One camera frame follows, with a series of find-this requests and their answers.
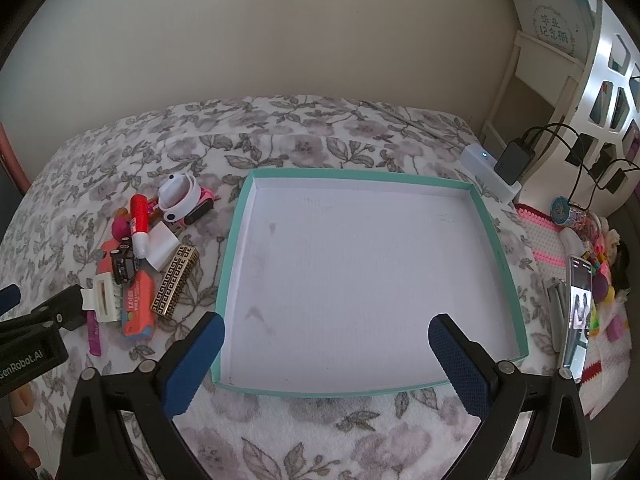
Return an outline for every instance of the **gray floor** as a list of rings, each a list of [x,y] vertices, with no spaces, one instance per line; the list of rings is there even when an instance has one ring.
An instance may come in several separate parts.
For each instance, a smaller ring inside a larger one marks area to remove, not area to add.
[[[631,328],[632,350],[629,377],[614,399],[588,422],[593,463],[623,460],[640,439],[640,202],[633,195],[609,217],[631,255],[628,276],[631,293],[626,314]]]

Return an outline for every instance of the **floral blanket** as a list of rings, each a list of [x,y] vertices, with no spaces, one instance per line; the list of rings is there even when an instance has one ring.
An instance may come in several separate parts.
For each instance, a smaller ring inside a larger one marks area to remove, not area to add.
[[[478,186],[494,218],[520,295],[530,355],[522,369],[549,373],[554,351],[542,284],[526,232],[511,205],[499,203],[459,162],[457,144],[477,142],[450,114],[316,96],[211,100],[121,119],[69,139],[31,186],[0,246],[1,285],[17,283],[27,313],[71,283],[92,285],[110,237],[110,219],[134,192],[151,196],[165,175],[189,171],[222,197],[184,232],[200,252],[172,320],[153,339],[132,344],[119,323],[102,325],[102,356],[88,353],[86,329],[63,331],[69,359],[33,381],[38,412],[61,440],[78,376],[128,372],[159,359],[213,306],[231,217],[244,178],[266,166],[351,168],[435,175]],[[386,236],[392,238],[393,232]],[[149,478],[160,478],[135,418],[126,414]],[[213,478],[230,480],[382,480],[441,478],[474,432],[450,386],[397,395],[286,399],[239,394],[207,376],[188,411],[174,419]],[[502,478],[522,438],[514,433],[494,471]]]

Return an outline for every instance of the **charger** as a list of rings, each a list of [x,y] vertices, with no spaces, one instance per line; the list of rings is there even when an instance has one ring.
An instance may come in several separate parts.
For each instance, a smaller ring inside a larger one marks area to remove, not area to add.
[[[495,163],[495,173],[509,186],[513,185],[533,160],[535,152],[522,139],[511,140]]]

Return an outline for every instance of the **bed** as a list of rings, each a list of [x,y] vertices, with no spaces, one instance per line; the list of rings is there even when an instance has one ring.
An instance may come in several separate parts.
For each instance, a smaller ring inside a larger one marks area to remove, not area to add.
[[[151,196],[165,175],[189,171],[222,199],[182,234],[184,243],[200,251],[200,265],[174,318],[159,319],[151,341],[129,343],[119,323],[103,325],[102,356],[95,357],[88,353],[84,327],[63,331],[68,361],[32,386],[54,439],[62,440],[70,398],[85,367],[119,373],[158,359],[213,306],[236,199],[253,168],[399,171],[475,184],[520,297],[529,343],[521,369],[551,373],[555,354],[542,283],[517,212],[473,180],[460,164],[459,150],[425,130],[455,144],[477,142],[465,121],[451,114],[305,95],[176,105],[69,139],[34,181],[0,246],[0,285],[17,283],[23,295],[12,315],[26,313],[68,284],[92,285],[110,219],[133,192]],[[134,417],[125,418],[149,478],[160,478]],[[188,411],[174,419],[210,475],[231,480],[438,479],[478,421],[466,414],[450,386],[300,399],[232,392],[212,384],[210,375]],[[496,478],[506,475],[517,450],[517,432],[512,439]]]

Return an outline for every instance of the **pile of small objects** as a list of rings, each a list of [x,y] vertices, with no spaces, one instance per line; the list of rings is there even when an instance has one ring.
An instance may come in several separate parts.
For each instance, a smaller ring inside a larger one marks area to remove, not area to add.
[[[92,355],[101,354],[100,323],[121,320],[124,336],[139,340],[153,336],[154,313],[172,316],[198,259],[198,251],[180,244],[176,235],[211,211],[216,200],[194,176],[172,173],[158,188],[157,196],[135,194],[129,209],[116,211],[113,238],[101,245],[104,257],[98,263],[94,286],[82,290]],[[157,292],[154,280],[141,269],[141,260],[158,272],[164,271]]]

